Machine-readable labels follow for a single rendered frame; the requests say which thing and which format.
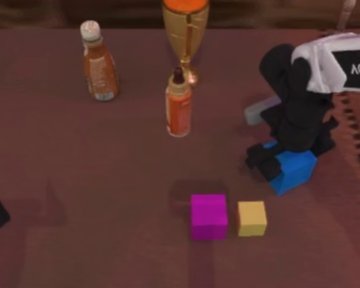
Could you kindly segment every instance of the yellow cube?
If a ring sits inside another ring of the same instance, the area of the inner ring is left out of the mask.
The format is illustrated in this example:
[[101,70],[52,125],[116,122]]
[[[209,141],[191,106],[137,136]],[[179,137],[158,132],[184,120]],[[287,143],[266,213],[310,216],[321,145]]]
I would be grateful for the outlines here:
[[267,220],[263,201],[238,202],[239,237],[263,236]]

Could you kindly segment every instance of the white bottle cap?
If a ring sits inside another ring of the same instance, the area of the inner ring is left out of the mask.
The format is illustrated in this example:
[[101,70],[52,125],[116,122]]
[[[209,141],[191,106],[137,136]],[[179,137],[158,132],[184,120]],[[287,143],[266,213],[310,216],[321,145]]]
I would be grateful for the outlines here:
[[83,22],[80,26],[80,33],[85,41],[96,41],[101,38],[100,25],[93,20]]

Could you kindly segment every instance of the brown table surface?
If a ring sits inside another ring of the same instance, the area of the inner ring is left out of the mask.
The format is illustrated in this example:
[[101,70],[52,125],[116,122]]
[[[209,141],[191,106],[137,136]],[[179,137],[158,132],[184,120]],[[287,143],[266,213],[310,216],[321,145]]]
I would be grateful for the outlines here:
[[[0,288],[360,288],[360,182],[336,149],[283,197],[248,171],[267,128],[243,107],[271,91],[258,63],[316,31],[208,31],[193,129],[167,135],[164,31],[104,31],[122,94],[88,95],[78,31],[0,31]],[[264,237],[190,242],[190,193],[264,200]]]

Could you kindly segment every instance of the plastic bottle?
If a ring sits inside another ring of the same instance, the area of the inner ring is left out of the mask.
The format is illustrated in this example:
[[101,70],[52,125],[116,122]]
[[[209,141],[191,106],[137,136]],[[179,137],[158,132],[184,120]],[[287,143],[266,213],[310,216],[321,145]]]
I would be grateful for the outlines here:
[[85,21],[80,27],[84,44],[84,67],[88,88],[98,101],[109,101],[119,93],[115,62],[103,43],[96,21]]
[[191,129],[191,88],[181,67],[176,67],[166,90],[167,130],[184,137]]

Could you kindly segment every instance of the purple cube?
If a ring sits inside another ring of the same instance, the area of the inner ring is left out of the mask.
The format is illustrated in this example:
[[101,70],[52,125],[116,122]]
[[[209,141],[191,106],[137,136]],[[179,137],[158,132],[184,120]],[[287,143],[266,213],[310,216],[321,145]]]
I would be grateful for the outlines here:
[[191,196],[191,237],[219,240],[227,236],[228,216],[224,194]]

